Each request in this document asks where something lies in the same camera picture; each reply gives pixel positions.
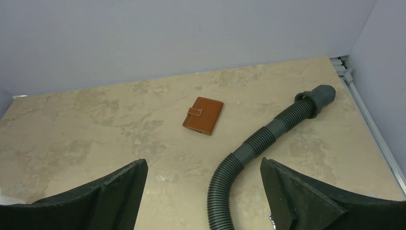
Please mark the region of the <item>brown leather card holder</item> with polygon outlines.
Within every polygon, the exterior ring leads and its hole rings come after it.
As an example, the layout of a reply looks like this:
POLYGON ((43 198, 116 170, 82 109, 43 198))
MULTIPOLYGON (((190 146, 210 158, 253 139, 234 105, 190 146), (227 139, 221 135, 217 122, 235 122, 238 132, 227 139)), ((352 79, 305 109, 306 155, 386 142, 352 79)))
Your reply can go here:
POLYGON ((223 106, 224 103, 221 101, 198 97, 189 108, 182 125, 190 130, 211 135, 223 106))

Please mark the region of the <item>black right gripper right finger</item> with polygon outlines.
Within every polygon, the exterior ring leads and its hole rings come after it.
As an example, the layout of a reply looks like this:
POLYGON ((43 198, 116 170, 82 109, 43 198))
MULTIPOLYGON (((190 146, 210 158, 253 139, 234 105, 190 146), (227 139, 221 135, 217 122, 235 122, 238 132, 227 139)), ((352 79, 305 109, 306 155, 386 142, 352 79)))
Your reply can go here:
POLYGON ((406 203, 353 193, 275 160, 260 164, 278 230, 404 230, 406 203))

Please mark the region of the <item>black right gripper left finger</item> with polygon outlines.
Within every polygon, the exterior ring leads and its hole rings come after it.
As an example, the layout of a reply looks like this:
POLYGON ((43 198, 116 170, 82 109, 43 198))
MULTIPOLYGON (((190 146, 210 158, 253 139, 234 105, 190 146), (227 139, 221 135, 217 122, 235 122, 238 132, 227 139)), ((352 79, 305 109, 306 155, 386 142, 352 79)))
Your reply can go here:
POLYGON ((2 230, 132 230, 148 165, 133 161, 97 180, 31 204, 0 206, 2 230))

